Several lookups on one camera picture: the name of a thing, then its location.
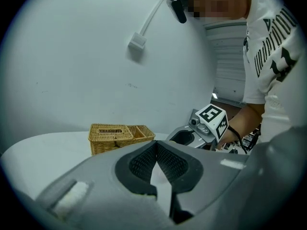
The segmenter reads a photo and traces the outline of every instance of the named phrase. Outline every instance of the person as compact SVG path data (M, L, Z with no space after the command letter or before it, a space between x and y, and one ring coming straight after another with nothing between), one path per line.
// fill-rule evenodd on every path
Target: person
M243 43L246 74L243 102L246 105L229 121L241 137L261 124L259 142L270 141L288 130L291 123L276 90L303 54L302 30L282 0L188 0L194 17L235 20L245 18ZM218 148L237 140L230 130Z

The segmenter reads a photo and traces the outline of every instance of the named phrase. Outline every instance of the white cable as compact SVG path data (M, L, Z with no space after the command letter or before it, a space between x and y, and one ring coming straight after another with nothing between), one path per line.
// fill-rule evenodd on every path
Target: white cable
M145 31L146 31L146 29L147 29L147 27L148 27L150 21L152 21L152 19L153 19L155 13L157 12L158 8L161 6L161 4L162 4L163 1L164 1L164 0L160 0L160 1L157 3L157 5L155 6L155 8L153 9L153 11L151 12L151 14L149 15L148 19L146 20L146 22L145 22L143 28L141 29L140 35L144 36Z

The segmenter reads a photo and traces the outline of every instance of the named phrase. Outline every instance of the wicker basket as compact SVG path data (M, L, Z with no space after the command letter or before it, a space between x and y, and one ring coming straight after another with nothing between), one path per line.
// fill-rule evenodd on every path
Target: wicker basket
M131 134L133 135L132 144L143 142L146 140L146 136L140 131L136 125L128 126Z
M92 124L88 135L92 155L132 144L133 135L126 125Z
M137 125L137 127L139 128L139 130L145 135L146 139L142 140L143 141L149 141L149 140L153 140L155 137L155 134L149 129L147 128L147 126L145 125Z

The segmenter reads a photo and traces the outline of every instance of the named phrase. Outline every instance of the white wall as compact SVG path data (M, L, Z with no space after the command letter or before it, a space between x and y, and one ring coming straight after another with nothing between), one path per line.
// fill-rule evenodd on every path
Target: white wall
M163 2L142 54L128 49L159 0L29 0L1 51L2 150L91 123L169 133L209 104L216 60L193 22Z

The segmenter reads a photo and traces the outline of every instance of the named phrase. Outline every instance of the headphones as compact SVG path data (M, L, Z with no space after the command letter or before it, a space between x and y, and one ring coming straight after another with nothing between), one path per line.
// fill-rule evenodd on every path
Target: headphones
M167 4L180 23L184 24L187 22L184 9L188 7L188 0L167 0Z

